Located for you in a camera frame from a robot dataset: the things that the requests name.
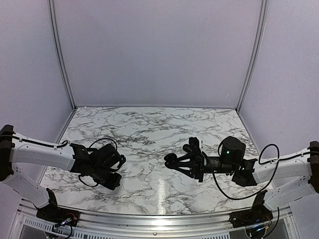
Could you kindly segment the black round puck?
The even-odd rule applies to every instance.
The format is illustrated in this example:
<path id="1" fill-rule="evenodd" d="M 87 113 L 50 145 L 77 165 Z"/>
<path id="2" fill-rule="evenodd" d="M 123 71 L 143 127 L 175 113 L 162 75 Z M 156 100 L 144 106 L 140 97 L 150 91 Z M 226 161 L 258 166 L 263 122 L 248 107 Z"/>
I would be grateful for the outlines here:
<path id="1" fill-rule="evenodd" d="M 167 168 L 171 168 L 178 163 L 177 155 L 175 153 L 169 153 L 164 157 L 165 163 L 164 165 Z"/>

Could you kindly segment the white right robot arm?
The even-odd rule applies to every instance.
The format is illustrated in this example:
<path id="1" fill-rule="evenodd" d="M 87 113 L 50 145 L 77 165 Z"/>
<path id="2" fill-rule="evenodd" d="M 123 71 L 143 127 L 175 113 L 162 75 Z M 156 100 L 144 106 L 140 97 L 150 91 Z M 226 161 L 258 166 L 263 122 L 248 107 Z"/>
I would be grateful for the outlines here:
<path id="1" fill-rule="evenodd" d="M 185 155 L 178 157 L 170 153 L 164 157 L 165 166 L 184 175 L 203 181 L 205 174 L 226 174 L 232 182 L 241 187 L 252 187 L 273 180 L 293 178 L 292 181 L 272 190 L 266 187 L 253 194 L 253 207 L 247 212 L 247 219 L 259 222 L 267 211 L 302 197 L 319 192 L 319 143 L 310 142 L 299 152 L 283 158 L 244 159 L 246 145 L 239 139 L 229 136 L 222 140 L 217 156 L 208 156 L 196 137 L 189 138 L 183 146 Z"/>

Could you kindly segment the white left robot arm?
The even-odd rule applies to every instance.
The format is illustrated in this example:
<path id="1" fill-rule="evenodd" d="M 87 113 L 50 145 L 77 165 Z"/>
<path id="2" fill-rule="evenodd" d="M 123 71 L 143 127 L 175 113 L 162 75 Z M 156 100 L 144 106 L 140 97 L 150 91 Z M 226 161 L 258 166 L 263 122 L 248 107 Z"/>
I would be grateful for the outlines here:
<path id="1" fill-rule="evenodd" d="M 115 190 L 121 179 L 117 171 L 125 162 L 125 156 L 111 144 L 101 148 L 87 148 L 68 141 L 53 144 L 14 132 L 10 124 L 0 130 L 1 183 L 29 199 L 39 213 L 45 214 L 53 222 L 63 217 L 54 193 L 24 174 L 19 163 L 60 168 L 81 177 L 91 177 L 98 185 Z"/>

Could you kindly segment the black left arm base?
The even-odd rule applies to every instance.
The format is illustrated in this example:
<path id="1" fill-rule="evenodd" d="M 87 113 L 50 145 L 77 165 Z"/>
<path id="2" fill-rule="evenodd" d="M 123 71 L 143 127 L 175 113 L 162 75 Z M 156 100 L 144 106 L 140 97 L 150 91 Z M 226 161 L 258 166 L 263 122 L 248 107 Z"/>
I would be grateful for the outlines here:
<path id="1" fill-rule="evenodd" d="M 63 225 L 62 222 L 67 221 L 65 224 L 69 224 L 72 227 L 77 226 L 80 213 L 76 210 L 66 209 L 58 206 L 56 197 L 50 189 L 46 188 L 48 194 L 48 203 L 43 207 L 37 207 L 36 216 L 40 219 L 54 222 L 58 225 Z"/>

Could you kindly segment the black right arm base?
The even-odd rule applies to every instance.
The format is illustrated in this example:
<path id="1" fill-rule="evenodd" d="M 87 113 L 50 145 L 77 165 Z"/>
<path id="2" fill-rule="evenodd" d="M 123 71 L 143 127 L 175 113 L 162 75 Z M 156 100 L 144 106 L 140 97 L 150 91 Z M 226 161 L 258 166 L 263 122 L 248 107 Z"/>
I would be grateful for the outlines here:
<path id="1" fill-rule="evenodd" d="M 233 228 L 259 224 L 273 219 L 272 210 L 269 210 L 264 205 L 264 198 L 267 192 L 267 190 L 264 190 L 257 194 L 250 209 L 230 213 L 229 222 Z"/>

